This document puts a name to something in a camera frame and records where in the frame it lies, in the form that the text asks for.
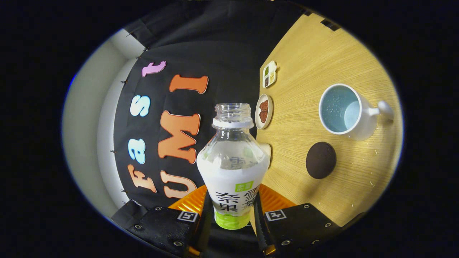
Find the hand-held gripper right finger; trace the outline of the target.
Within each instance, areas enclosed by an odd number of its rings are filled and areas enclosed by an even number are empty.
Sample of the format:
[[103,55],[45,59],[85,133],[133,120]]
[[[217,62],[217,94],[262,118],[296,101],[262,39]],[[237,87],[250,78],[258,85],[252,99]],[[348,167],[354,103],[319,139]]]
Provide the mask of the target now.
[[339,226],[313,204],[296,205],[264,184],[254,200],[254,225],[265,256],[305,256],[364,216]]

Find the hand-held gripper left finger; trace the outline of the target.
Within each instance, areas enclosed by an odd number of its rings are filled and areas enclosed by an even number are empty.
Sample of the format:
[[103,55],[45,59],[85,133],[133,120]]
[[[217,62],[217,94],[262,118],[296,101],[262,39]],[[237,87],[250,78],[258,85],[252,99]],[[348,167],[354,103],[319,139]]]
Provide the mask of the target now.
[[173,204],[141,206],[130,200],[111,220],[161,256],[201,258],[207,249],[212,223],[212,202],[200,186]]

